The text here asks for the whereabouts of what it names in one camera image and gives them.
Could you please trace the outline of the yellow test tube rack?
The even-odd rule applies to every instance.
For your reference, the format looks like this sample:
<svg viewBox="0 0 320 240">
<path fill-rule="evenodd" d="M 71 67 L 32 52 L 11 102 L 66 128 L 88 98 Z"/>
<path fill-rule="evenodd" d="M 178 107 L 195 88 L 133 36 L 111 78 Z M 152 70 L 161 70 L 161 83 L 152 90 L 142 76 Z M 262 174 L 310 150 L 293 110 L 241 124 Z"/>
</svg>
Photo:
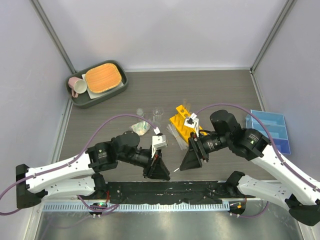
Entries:
<svg viewBox="0 0 320 240">
<path fill-rule="evenodd" d="M 196 133 L 194 128 L 190 128 L 185 126 L 186 117 L 191 115 L 189 111 L 189 105 L 179 105 L 176 108 L 176 114 L 172 116 L 169 121 L 175 129 L 177 130 L 178 134 L 182 137 L 182 139 L 188 144 L 188 139 L 191 136 L 191 133 Z"/>
</svg>

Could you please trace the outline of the clear glass beaker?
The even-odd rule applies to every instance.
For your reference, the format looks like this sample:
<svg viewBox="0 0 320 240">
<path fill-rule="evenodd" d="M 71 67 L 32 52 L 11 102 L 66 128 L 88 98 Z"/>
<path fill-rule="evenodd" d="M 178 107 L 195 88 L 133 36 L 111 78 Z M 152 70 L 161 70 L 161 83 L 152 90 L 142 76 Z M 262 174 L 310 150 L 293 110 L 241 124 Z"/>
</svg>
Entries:
<svg viewBox="0 0 320 240">
<path fill-rule="evenodd" d="M 154 122 L 161 122 L 164 115 L 164 109 L 160 106 L 157 106 L 152 110 L 152 114 L 153 114 L 152 119 Z"/>
</svg>

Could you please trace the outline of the long glass test tube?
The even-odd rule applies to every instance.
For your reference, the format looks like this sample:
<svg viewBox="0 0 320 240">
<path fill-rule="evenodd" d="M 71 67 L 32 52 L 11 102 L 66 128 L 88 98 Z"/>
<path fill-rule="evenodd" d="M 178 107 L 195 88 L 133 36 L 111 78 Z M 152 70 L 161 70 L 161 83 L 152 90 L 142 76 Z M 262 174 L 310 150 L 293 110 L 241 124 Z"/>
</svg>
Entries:
<svg viewBox="0 0 320 240">
<path fill-rule="evenodd" d="M 182 109 L 183 109 L 184 111 L 187 109 L 187 103 L 188 103 L 187 99 L 184 98 L 184 99 L 182 100 Z"/>
</svg>

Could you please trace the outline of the blue compartment box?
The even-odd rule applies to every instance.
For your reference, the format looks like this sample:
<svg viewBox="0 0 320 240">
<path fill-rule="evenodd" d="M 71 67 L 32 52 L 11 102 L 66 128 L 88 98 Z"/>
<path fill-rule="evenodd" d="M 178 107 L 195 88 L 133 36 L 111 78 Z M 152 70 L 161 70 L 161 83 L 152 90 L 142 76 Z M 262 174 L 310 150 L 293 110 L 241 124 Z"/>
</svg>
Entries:
<svg viewBox="0 0 320 240">
<path fill-rule="evenodd" d="M 250 112 L 255 115 L 268 129 L 278 151 L 284 155 L 290 155 L 291 149 L 284 115 L 252 109 Z"/>
</svg>

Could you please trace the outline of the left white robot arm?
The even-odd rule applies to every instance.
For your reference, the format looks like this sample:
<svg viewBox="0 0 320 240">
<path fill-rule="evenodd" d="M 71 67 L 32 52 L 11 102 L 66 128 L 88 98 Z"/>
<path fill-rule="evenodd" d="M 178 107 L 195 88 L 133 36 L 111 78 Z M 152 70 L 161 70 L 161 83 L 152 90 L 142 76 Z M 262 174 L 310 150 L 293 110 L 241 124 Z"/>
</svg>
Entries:
<svg viewBox="0 0 320 240">
<path fill-rule="evenodd" d="M 66 160 L 41 167 L 18 165 L 15 168 L 16 207 L 31 208 L 50 196 L 80 195 L 100 200 L 107 193 L 101 173 L 115 169 L 119 162 L 141 167 L 146 179 L 170 180 L 170 172 L 162 159 L 162 148 L 168 145 L 166 136 L 154 135 L 148 149 L 139 144 L 140 136 L 126 131 Z"/>
</svg>

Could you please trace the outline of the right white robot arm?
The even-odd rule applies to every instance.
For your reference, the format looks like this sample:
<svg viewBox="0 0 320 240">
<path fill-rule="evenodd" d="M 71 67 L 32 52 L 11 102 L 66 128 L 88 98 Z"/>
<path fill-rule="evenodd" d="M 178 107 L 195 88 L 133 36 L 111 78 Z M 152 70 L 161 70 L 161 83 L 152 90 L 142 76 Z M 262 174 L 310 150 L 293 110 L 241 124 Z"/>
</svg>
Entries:
<svg viewBox="0 0 320 240">
<path fill-rule="evenodd" d="M 225 148 L 236 156 L 263 168 L 275 177 L 278 185 L 267 183 L 234 171 L 214 195 L 233 198 L 253 196 L 278 205 L 307 226 L 320 221 L 320 183 L 303 173 L 278 152 L 270 138 L 253 128 L 242 128 L 235 116 L 222 109 L 210 115 L 214 130 L 206 135 L 192 132 L 180 171 L 198 169 L 209 160 L 209 154 Z"/>
</svg>

